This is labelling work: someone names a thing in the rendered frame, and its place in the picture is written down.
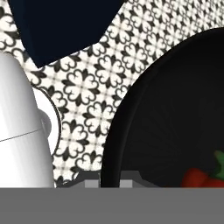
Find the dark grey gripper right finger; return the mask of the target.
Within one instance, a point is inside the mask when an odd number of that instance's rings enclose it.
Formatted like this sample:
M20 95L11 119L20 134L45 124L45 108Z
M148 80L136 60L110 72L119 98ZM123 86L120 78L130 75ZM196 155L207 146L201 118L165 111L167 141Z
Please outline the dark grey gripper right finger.
M143 180L138 171L122 171L120 179L121 188L156 188L157 186Z

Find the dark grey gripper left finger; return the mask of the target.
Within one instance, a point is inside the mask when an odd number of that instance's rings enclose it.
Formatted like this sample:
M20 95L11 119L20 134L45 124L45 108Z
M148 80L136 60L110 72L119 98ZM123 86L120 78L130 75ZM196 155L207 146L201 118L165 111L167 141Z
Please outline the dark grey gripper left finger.
M98 188L100 186L100 173L98 171L81 171L76 179L65 183L62 187Z

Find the red bell pepper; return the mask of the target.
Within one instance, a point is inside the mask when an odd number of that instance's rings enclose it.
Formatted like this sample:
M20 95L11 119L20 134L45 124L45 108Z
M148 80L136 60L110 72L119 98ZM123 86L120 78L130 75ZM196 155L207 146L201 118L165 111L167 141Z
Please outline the red bell pepper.
M181 186L185 188L224 188L224 152L214 152L216 167L211 175L198 168L189 169L182 178Z

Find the white round plate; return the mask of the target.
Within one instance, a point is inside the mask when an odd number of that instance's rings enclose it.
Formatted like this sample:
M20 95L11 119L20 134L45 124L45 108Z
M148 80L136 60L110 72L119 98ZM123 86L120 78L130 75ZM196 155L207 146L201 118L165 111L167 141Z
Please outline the white round plate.
M37 87L33 87L32 90L48 140L50 152L53 154L58 149L61 136L61 120L59 111L51 97L45 91Z

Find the black round plate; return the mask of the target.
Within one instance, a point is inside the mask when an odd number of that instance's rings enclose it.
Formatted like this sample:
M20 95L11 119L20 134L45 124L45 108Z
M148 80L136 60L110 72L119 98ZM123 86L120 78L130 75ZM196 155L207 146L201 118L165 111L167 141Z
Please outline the black round plate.
M111 123L101 186L118 187L138 171L160 187L182 187L185 173L216 167L224 152L224 28L175 45L131 86Z

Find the white rounded container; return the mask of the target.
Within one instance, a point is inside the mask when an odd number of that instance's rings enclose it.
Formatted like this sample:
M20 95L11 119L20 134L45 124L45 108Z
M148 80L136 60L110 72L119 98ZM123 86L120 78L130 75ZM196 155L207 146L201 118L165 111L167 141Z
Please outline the white rounded container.
M31 83L0 52L0 188L52 188L53 164Z

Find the dark navy cabinet block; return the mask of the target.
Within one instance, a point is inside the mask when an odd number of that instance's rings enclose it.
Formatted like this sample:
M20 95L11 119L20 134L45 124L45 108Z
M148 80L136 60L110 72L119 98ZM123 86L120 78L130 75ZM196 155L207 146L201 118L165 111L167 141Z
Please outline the dark navy cabinet block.
M97 43L125 0L8 0L36 67Z

